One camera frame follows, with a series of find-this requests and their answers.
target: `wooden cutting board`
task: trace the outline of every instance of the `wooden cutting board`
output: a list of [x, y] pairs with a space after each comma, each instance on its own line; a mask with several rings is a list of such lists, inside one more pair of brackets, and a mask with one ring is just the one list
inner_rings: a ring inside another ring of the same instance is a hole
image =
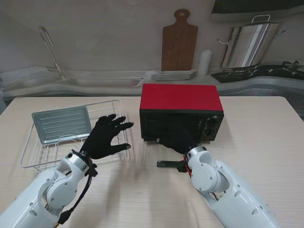
[[198, 27], [187, 23], [187, 9], [178, 9], [174, 16], [176, 22], [162, 30], [161, 70], [191, 70]]

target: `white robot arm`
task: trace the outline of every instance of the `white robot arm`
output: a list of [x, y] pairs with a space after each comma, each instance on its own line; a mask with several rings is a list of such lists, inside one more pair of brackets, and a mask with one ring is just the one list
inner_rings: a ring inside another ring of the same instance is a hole
[[41, 172], [0, 215], [0, 227], [54, 228], [63, 208], [75, 198], [78, 182], [89, 170], [79, 155], [70, 153], [56, 168]]
[[[279, 228], [265, 204], [234, 171], [210, 152], [195, 147], [186, 154], [191, 180], [225, 228]], [[222, 193], [215, 199], [209, 193]]]

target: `cable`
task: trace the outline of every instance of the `cable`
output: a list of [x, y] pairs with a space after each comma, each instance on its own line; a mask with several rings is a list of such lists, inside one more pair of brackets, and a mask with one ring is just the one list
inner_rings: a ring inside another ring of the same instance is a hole
[[[93, 167], [93, 163], [92, 163], [91, 159], [88, 159], [88, 164], [89, 164], [89, 170], [90, 170], [90, 168]], [[86, 181], [86, 184], [85, 184], [85, 188], [83, 189], [82, 193], [80, 194], [78, 200], [76, 201], [76, 203], [74, 204], [74, 206], [70, 210], [66, 210], [66, 211], [61, 213], [60, 218], [59, 218], [58, 223], [57, 223], [57, 226], [59, 224], [61, 224], [61, 225], [64, 224], [70, 218], [72, 212], [78, 206], [78, 204], [80, 203], [82, 198], [85, 196], [87, 190], [89, 189], [89, 187], [91, 185], [92, 178], [93, 178], [93, 176], [91, 174], [89, 174], [88, 178], [87, 178], [87, 181]]]
[[184, 156], [183, 158], [184, 158], [184, 161], [186, 162], [186, 164], [185, 164], [186, 170], [188, 171], [188, 174], [189, 174], [189, 176], [191, 178], [191, 170], [189, 169], [189, 166], [187, 164], [186, 157]]
[[216, 194], [214, 193], [214, 192], [210, 192], [214, 197], [215, 197], [215, 199], [218, 201], [219, 199], [218, 199], [218, 197], [216, 196]]

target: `pot handle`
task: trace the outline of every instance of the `pot handle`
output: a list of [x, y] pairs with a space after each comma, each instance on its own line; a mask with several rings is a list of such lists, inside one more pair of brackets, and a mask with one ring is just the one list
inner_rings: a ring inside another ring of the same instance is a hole
[[258, 18], [258, 17], [268, 17], [267, 22], [270, 20], [270, 14], [257, 15], [257, 16], [255, 16], [255, 17], [252, 18], [251, 24], [253, 23], [253, 21], [255, 20], [255, 18]]
[[279, 34], [277, 34], [276, 36], [275, 36], [275, 38], [274, 38], [274, 40], [276, 39], [276, 38], [278, 38], [278, 37], [280, 37], [283, 33], [285, 33], [286, 32], [286, 30], [283, 30], [282, 32], [280, 32]]
[[220, 43], [220, 44], [226, 44], [226, 45], [228, 45], [228, 44], [229, 44], [229, 41], [227, 41], [227, 42], [223, 42], [223, 41], [221, 41], [220, 39], [217, 39], [217, 42], [218, 42], [218, 43]]

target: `white cylinder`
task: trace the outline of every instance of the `white cylinder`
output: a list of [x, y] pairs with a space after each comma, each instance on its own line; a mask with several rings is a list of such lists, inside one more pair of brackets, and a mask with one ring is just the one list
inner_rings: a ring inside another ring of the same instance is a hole
[[213, 53], [210, 50], [204, 50], [200, 55], [198, 76], [205, 76], [208, 73], [209, 65], [212, 59]]

